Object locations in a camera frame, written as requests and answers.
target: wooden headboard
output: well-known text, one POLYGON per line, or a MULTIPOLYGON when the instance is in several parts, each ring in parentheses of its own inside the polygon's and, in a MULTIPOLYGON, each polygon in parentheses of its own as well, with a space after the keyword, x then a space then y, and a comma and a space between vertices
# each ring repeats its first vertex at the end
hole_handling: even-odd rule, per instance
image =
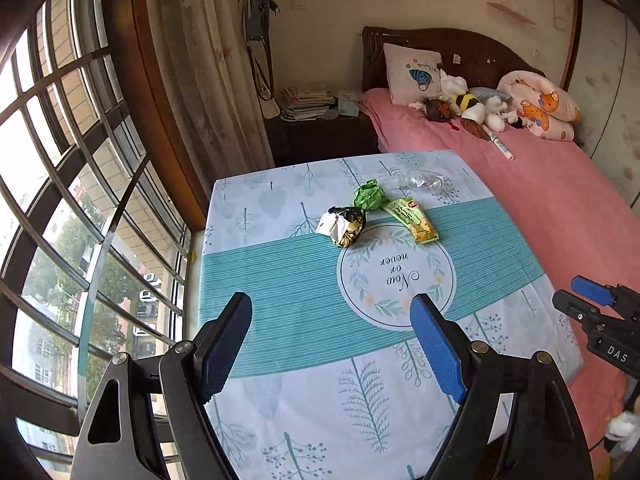
POLYGON ((544 75, 528 65, 513 50, 487 36, 460 28, 417 28, 393 30, 365 27, 362 30, 364 62, 362 91, 388 88, 385 54, 382 45, 396 45, 433 50, 442 55, 442 67, 449 75, 461 75, 469 88, 496 88, 503 75, 513 70, 528 70, 544 75), (453 63, 453 55, 460 56, 460 64, 453 63))

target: nightstand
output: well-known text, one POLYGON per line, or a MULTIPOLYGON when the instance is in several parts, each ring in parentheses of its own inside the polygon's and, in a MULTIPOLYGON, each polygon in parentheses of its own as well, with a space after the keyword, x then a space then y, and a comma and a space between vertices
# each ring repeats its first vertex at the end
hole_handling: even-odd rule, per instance
POLYGON ((357 117, 290 123, 280 117, 264 121, 276 167, 343 156, 379 153, 371 119, 357 117))

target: clear plastic bottle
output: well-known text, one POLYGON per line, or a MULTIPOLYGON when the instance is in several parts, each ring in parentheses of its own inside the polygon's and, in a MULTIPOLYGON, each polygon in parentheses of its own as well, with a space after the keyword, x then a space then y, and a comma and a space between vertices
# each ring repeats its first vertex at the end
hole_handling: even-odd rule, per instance
POLYGON ((396 186, 398 187, 425 187, 433 194, 442 192, 444 186, 444 177, 435 171, 414 169, 409 170, 406 174, 398 174, 394 177, 396 186))

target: window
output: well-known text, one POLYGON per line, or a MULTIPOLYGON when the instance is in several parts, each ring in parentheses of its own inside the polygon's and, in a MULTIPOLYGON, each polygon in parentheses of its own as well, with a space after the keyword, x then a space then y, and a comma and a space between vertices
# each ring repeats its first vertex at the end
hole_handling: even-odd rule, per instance
POLYGON ((47 386, 51 384, 51 371, 43 369, 39 363, 34 365, 33 375, 33 378, 39 383, 46 384, 47 386))
POLYGON ((27 409, 20 423, 30 444, 65 454, 77 434, 67 421, 86 412, 111 356, 162 354, 182 335, 191 233, 146 156, 105 38, 100 0, 46 0, 0 72, 0 301, 17 309, 2 364, 67 410, 27 409), (65 436, 55 444, 48 430, 65 436))

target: screw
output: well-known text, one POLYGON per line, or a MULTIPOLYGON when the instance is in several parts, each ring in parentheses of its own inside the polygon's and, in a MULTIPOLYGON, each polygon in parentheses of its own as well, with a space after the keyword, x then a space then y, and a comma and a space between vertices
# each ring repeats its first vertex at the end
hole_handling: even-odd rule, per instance
POLYGON ((551 358, 551 356, 546 353, 545 351, 540 351, 536 354, 536 359, 538 359, 539 362, 541 362, 543 365, 548 365, 551 364, 553 359, 551 358))
POLYGON ((191 341, 180 341, 174 346, 174 350, 177 354, 186 354, 192 347, 193 343, 191 341))
POLYGON ((471 349, 476 354, 486 354, 489 351, 489 345, 484 341, 473 341, 471 343, 471 349))
POLYGON ((124 361, 127 360, 127 354, 124 352, 118 352, 111 358, 111 362, 115 365, 121 365, 124 361))

